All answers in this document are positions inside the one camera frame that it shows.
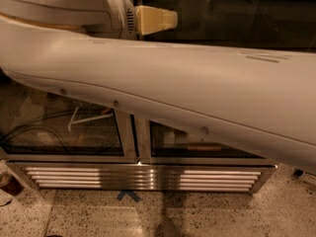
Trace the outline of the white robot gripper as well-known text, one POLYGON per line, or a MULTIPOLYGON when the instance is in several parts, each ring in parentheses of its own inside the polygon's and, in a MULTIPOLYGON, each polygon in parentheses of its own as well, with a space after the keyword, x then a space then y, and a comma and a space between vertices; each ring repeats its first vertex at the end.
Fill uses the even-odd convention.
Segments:
POLYGON ((135 13, 137 29, 143 36, 175 29, 178 25, 175 11, 143 5, 134 8, 130 0, 103 0, 103 5, 103 21, 85 26, 87 34, 95 38, 135 40, 135 13))

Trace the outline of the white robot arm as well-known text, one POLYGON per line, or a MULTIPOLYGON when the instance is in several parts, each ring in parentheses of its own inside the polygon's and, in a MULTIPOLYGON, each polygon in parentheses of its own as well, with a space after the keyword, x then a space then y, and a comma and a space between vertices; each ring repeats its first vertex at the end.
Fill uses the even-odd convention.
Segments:
POLYGON ((130 0, 0 0, 0 67, 42 91, 316 171, 316 55, 137 40, 173 11, 130 0))

